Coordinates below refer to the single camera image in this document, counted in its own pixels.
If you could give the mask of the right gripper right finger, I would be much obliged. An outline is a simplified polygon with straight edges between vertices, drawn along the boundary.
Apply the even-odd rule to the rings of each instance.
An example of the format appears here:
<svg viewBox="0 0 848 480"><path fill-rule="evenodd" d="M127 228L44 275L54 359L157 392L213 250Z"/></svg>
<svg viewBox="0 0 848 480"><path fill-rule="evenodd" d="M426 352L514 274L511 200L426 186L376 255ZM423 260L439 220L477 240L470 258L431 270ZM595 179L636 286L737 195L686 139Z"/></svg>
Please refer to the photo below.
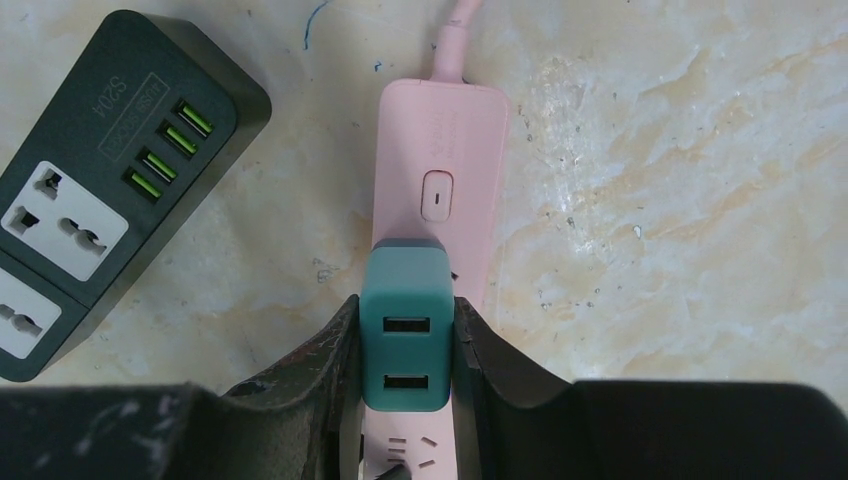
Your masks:
<svg viewBox="0 0 848 480"><path fill-rule="evenodd" d="M465 299L454 320L462 479L843 479L847 419L806 385L563 380Z"/></svg>

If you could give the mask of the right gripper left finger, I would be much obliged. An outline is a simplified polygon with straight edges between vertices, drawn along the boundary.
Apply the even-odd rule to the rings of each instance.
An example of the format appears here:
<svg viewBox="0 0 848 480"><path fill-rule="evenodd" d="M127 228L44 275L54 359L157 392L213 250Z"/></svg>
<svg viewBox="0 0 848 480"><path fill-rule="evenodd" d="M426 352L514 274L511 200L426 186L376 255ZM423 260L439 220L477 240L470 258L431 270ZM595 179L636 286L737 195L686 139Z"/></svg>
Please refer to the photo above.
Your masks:
<svg viewBox="0 0 848 480"><path fill-rule="evenodd" d="M223 395L186 383L5 388L5 479L355 479L359 299Z"/></svg>

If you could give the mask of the green charger plug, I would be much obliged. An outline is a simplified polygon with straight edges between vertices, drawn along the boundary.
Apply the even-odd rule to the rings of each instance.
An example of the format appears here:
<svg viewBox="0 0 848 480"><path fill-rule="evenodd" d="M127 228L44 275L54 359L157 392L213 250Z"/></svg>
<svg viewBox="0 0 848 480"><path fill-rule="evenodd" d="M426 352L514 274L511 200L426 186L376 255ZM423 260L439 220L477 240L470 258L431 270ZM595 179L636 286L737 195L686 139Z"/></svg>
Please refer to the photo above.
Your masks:
<svg viewBox="0 0 848 480"><path fill-rule="evenodd" d="M433 239L384 239L359 298L362 393L382 412L434 412L450 394L455 297L449 257Z"/></svg>

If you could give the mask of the pink power strip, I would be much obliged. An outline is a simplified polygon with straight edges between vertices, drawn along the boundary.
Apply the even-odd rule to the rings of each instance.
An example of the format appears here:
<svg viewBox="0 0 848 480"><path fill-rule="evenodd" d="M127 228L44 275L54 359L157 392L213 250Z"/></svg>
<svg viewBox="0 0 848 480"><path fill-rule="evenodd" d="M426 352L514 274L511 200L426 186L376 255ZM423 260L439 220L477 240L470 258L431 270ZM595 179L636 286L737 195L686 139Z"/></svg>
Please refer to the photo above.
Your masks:
<svg viewBox="0 0 848 480"><path fill-rule="evenodd" d="M402 79L380 99L373 247L384 239L433 239L446 250L455 300L483 301L509 103L499 90ZM382 412L366 403L364 475L403 467L414 479L457 475L452 412Z"/></svg>

